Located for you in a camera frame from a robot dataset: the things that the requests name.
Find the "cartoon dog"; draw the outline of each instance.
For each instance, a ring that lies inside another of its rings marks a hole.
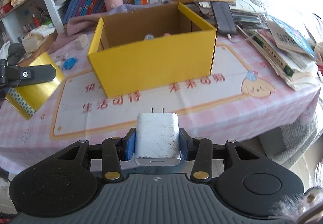
[[[248,71],[247,77],[243,80],[241,92],[254,98],[267,98],[275,92],[275,88],[266,80],[256,76],[257,72]]]

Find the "blue crumpled object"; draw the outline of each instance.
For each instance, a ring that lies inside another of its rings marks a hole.
[[[64,64],[63,64],[63,68],[65,70],[70,70],[75,63],[77,62],[77,59],[75,57],[71,57],[65,60]]]

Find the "brass screw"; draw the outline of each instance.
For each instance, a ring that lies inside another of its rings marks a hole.
[[[207,179],[209,177],[209,174],[204,171],[197,171],[193,174],[193,177],[196,179]]]
[[[120,174],[118,172],[111,171],[111,172],[105,173],[104,177],[106,179],[116,180],[116,179],[118,179],[120,177]]]

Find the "smartphone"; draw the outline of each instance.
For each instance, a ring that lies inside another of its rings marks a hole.
[[[227,2],[211,2],[214,20],[219,34],[237,35],[237,27]]]

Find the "orange border line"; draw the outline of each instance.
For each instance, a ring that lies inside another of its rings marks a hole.
[[[240,58],[240,56],[232,49],[232,47],[230,47],[227,44],[217,44],[216,46],[225,46],[227,49],[229,49],[229,51],[241,62],[241,64],[247,69],[247,71],[250,71],[250,67],[245,63],[245,61],[243,59]],[[49,138],[51,140],[60,140],[62,138],[66,139],[66,138],[73,138],[76,136],[84,136],[87,133],[92,133],[92,132],[96,132],[96,133],[100,133],[100,132],[107,132],[107,131],[113,131],[113,130],[118,130],[118,129],[123,129],[125,127],[132,127],[136,124],[136,120],[132,120],[132,121],[127,121],[124,123],[119,123],[119,124],[114,124],[114,125],[109,125],[109,126],[104,126],[104,127],[99,127],[99,128],[93,128],[93,129],[88,129],[88,130],[82,130],[82,131],[77,131],[77,132],[73,132],[73,133],[66,133],[63,135],[55,135],[54,134],[54,130],[55,130],[55,124],[56,124],[56,119],[57,119],[57,115],[58,115],[58,110],[59,110],[59,105],[62,99],[62,95],[63,95],[63,91],[66,85],[66,82],[76,76],[82,75],[82,74],[86,74],[89,72],[93,72],[92,69],[89,70],[85,70],[85,71],[81,71],[79,73],[73,74],[68,76],[65,79],[65,82],[59,92],[59,100],[56,103],[55,106],[55,112],[54,112],[54,117],[52,120],[52,124],[51,124],[51,129],[49,132]],[[205,106],[208,106],[209,108],[213,108],[216,107],[218,105],[222,105],[222,104],[226,104],[229,102],[233,102],[233,101],[237,101],[237,100],[241,100],[241,99],[245,99],[248,96],[241,94],[238,95],[234,95],[234,96],[230,96],[227,98],[222,98],[213,102],[208,102],[208,103],[203,103],[200,105],[196,105],[196,106],[192,106],[192,107],[187,107],[187,108],[182,108],[179,110],[175,110],[174,113],[176,113],[177,115],[182,115],[182,114],[190,114],[190,113],[196,113],[199,111],[203,111],[206,110]]]

